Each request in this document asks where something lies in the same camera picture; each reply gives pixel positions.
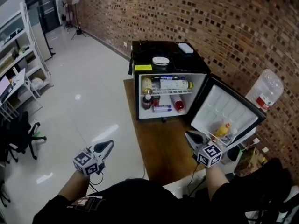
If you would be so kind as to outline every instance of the yellow bottle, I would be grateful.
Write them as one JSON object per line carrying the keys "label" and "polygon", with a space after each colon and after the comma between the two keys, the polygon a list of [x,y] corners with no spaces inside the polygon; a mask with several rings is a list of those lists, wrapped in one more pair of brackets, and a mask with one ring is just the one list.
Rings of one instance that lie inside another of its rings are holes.
{"label": "yellow bottle", "polygon": [[226,135],[226,133],[228,132],[229,130],[229,127],[230,127],[230,124],[229,123],[226,123],[226,124],[222,124],[218,130],[214,133],[214,136],[212,136],[212,140],[215,140],[217,138],[220,138],[221,136],[224,136]]}

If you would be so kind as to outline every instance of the white table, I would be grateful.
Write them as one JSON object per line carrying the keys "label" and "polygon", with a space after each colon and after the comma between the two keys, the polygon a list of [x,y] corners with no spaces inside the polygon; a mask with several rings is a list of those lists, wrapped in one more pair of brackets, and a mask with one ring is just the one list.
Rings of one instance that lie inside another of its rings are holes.
{"label": "white table", "polygon": [[31,88],[33,91],[37,94],[38,98],[40,97],[40,94],[37,92],[37,90],[31,86],[31,82],[29,78],[26,75],[25,69],[22,69],[18,75],[16,75],[13,78],[12,81],[12,86],[13,89],[9,93],[9,95],[6,97],[5,101],[0,104],[0,114],[8,120],[9,122],[13,120],[13,116],[17,117],[19,113],[13,108],[13,106],[8,102],[8,99],[22,86],[25,86],[27,90],[31,93],[31,96],[36,100],[36,102],[42,107],[42,105],[37,101],[37,98],[35,97],[34,93],[32,92]]}

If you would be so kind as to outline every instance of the desk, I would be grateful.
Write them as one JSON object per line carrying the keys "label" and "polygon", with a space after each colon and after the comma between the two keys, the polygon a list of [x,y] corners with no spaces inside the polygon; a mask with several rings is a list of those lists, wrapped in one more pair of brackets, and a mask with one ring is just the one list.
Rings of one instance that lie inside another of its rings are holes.
{"label": "desk", "polygon": [[32,92],[31,88],[33,91],[37,94],[38,97],[40,97],[40,94],[36,91],[36,89],[31,86],[31,82],[29,78],[26,75],[25,68],[22,69],[18,75],[16,75],[13,78],[12,81],[13,89],[9,93],[9,95],[6,97],[4,102],[0,104],[0,114],[8,120],[9,122],[13,119],[13,116],[19,115],[19,113],[13,108],[13,106],[8,102],[8,99],[19,89],[21,86],[25,86],[27,90],[31,93],[31,96],[36,100],[36,102],[42,107],[42,105],[37,101],[37,98],[35,97],[34,93]]}
{"label": "desk", "polygon": [[[149,180],[162,186],[193,173],[197,163],[192,158],[184,133],[191,130],[182,118],[157,121],[136,121],[134,80],[124,80],[128,104],[136,136]],[[198,165],[196,171],[204,169]]]}

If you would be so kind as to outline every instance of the wooden board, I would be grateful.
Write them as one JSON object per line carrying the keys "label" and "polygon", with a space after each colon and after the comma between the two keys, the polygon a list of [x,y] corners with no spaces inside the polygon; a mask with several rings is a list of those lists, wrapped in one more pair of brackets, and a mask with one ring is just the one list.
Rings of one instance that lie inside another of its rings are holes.
{"label": "wooden board", "polygon": [[[124,80],[128,104],[149,180],[166,185],[191,175],[196,167],[185,131],[194,130],[178,117],[162,123],[160,120],[136,121],[134,80]],[[204,166],[198,165],[197,171]]]}

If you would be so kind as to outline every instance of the person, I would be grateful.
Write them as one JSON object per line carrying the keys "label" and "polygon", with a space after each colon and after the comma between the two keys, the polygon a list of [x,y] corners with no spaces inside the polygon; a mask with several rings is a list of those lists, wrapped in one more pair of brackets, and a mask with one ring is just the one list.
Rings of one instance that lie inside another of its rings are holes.
{"label": "person", "polygon": [[178,199],[161,185],[144,179],[127,179],[86,196],[89,177],[76,171],[56,197],[34,217],[33,224],[104,221],[195,220],[197,223],[248,223],[237,193],[217,164],[206,168],[210,203],[199,208],[191,198]]}

